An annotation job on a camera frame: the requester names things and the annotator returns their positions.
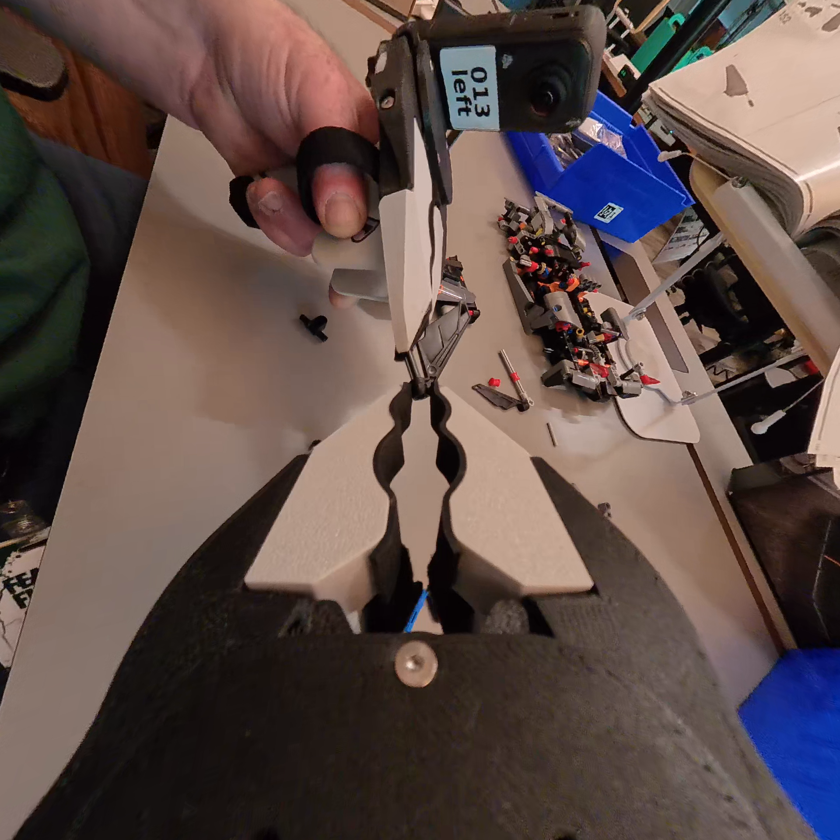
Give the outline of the beige support beam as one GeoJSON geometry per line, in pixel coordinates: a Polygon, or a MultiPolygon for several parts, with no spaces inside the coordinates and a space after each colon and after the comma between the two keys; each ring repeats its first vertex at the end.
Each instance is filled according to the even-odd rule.
{"type": "Polygon", "coordinates": [[[696,198],[751,273],[802,348],[827,375],[839,347],[837,289],[800,251],[749,183],[725,178],[694,160],[696,198]]]}

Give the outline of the black lego wing panel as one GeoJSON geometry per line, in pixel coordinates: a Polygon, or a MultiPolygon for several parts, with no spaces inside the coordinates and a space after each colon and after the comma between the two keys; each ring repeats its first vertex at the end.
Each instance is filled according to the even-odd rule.
{"type": "Polygon", "coordinates": [[[412,399],[420,401],[429,397],[464,332],[474,320],[473,309],[461,302],[447,307],[426,326],[405,357],[412,399]]]}

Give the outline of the grey orange-striped lego panel assembly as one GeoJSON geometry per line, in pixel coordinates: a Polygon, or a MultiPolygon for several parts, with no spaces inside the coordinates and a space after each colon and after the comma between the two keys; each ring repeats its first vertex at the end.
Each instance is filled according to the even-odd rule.
{"type": "Polygon", "coordinates": [[[463,263],[458,257],[450,256],[443,264],[429,323],[441,319],[453,310],[460,314],[462,308],[466,310],[466,326],[472,325],[480,316],[476,296],[467,288],[463,263]]]}

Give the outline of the white rounded board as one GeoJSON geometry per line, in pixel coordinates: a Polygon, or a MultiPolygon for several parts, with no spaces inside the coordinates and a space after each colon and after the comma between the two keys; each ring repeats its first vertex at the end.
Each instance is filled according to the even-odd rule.
{"type": "Polygon", "coordinates": [[[587,298],[599,322],[617,338],[609,343],[616,404],[629,430],[640,438],[678,444],[699,441],[697,423],[687,406],[671,364],[647,320],[627,320],[632,306],[601,292],[587,298]]]}

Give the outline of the white paper stack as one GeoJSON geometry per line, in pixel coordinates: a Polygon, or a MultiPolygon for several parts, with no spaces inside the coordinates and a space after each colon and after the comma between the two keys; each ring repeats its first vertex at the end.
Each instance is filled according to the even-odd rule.
{"type": "Polygon", "coordinates": [[[789,2],[736,43],[654,81],[643,104],[744,178],[786,232],[839,209],[839,3],[789,2]]]}

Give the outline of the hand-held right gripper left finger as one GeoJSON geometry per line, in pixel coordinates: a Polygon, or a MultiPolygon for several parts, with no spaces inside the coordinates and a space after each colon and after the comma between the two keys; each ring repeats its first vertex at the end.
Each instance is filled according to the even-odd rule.
{"type": "Polygon", "coordinates": [[[245,574],[248,589],[336,602],[368,632],[404,629],[422,586],[392,482],[412,409],[412,386],[392,388],[315,445],[245,574]]]}

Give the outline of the blue bin with square tag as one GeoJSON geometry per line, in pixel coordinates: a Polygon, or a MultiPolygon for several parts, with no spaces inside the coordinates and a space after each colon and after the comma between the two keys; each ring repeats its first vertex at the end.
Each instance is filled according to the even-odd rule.
{"type": "Polygon", "coordinates": [[[597,143],[563,167],[545,134],[507,132],[513,157],[535,193],[572,211],[574,219],[633,243],[693,204],[645,128],[622,135],[625,155],[597,143]]]}

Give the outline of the person's green shirt torso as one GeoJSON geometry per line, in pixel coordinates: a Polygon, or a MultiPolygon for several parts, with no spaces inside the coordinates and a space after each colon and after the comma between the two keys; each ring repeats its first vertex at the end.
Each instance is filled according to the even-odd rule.
{"type": "Polygon", "coordinates": [[[76,358],[90,260],[67,195],[1,97],[1,407],[31,413],[76,358]]]}

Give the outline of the blue plastic bin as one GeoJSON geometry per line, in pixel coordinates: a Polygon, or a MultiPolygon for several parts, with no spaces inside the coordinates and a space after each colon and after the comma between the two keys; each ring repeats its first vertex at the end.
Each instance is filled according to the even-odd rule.
{"type": "Polygon", "coordinates": [[[780,658],[738,712],[759,755],[821,839],[839,838],[839,650],[780,658]]]}

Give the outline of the person's left hand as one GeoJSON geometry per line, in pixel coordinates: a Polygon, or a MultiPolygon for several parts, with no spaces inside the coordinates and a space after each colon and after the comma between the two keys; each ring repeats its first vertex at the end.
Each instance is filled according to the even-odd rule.
{"type": "MultiPolygon", "coordinates": [[[[376,143],[369,92],[331,47],[282,2],[133,2],[148,29],[135,71],[155,106],[200,130],[235,175],[291,165],[301,142],[325,127],[376,143]]],[[[312,182],[317,222],[273,177],[246,189],[262,232],[305,257],[321,231],[358,234],[368,215],[364,176],[348,164],[320,167],[312,182]]]]}

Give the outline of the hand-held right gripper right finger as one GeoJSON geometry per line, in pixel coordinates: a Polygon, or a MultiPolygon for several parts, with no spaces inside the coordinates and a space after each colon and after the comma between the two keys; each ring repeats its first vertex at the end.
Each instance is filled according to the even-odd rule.
{"type": "Polygon", "coordinates": [[[578,595],[594,582],[528,451],[447,387],[429,396],[446,479],[430,610],[445,634],[473,633],[499,602],[578,595]]]}

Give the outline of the grey axle black panel assembly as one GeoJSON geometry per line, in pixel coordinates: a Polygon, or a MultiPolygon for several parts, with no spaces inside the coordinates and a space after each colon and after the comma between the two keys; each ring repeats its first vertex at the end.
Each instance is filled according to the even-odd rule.
{"type": "Polygon", "coordinates": [[[486,399],[491,405],[503,411],[516,408],[521,413],[527,412],[534,406],[534,401],[524,389],[517,369],[511,362],[505,350],[499,350],[500,362],[504,366],[507,376],[513,386],[515,395],[504,393],[499,388],[489,387],[488,384],[478,383],[472,386],[472,390],[486,399]]]}

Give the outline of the white stand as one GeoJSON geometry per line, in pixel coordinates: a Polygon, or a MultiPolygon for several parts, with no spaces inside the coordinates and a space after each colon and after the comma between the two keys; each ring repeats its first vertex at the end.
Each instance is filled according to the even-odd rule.
{"type": "Polygon", "coordinates": [[[615,246],[618,248],[616,254],[609,260],[609,267],[615,275],[614,279],[616,280],[618,291],[623,290],[623,281],[619,276],[619,270],[627,269],[626,276],[629,279],[636,278],[639,281],[637,284],[639,289],[647,292],[647,295],[639,303],[630,304],[621,299],[615,299],[613,301],[617,306],[617,313],[621,323],[620,330],[622,331],[626,345],[622,353],[628,359],[632,359],[632,364],[641,361],[647,364],[655,356],[659,355],[666,359],[666,350],[672,350],[679,355],[679,350],[666,324],[663,324],[662,334],[665,337],[665,347],[662,347],[656,331],[654,331],[651,323],[647,320],[647,311],[648,309],[653,309],[654,315],[657,315],[659,318],[661,317],[661,314],[654,306],[655,301],[662,298],[667,290],[672,288],[677,281],[682,280],[685,275],[689,274],[694,268],[697,268],[719,246],[723,245],[725,243],[723,234],[718,233],[708,237],[682,265],[677,266],[653,290],[650,290],[645,282],[647,276],[654,274],[653,265],[644,254],[641,243],[637,241],[629,244],[607,235],[605,238],[608,239],[607,244],[610,247],[615,246]]]}

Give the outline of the clear plastic bags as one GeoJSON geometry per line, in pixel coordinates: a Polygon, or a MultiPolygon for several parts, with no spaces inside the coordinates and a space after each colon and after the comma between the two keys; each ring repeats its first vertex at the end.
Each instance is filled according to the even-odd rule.
{"type": "Polygon", "coordinates": [[[563,165],[570,165],[586,152],[605,147],[626,158],[627,153],[623,137],[605,123],[593,118],[585,119],[574,131],[568,133],[549,133],[547,138],[552,150],[563,165]]]}

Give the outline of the person's left forearm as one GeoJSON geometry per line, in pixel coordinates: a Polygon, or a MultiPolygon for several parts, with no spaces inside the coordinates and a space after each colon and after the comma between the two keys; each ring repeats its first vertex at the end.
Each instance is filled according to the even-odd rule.
{"type": "Polygon", "coordinates": [[[212,18],[195,1],[20,2],[36,24],[155,107],[197,128],[193,84],[212,18]]]}

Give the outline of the large lego car model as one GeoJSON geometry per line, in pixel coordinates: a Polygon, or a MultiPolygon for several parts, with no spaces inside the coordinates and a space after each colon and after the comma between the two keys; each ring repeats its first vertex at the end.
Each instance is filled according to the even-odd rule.
{"type": "Polygon", "coordinates": [[[537,193],[532,206],[505,200],[497,225],[506,239],[503,265],[524,332],[537,336],[549,364],[546,387],[567,386],[596,403],[641,396],[660,385],[629,353],[616,305],[597,312],[601,285],[588,278],[585,237],[572,211],[537,193]]]}

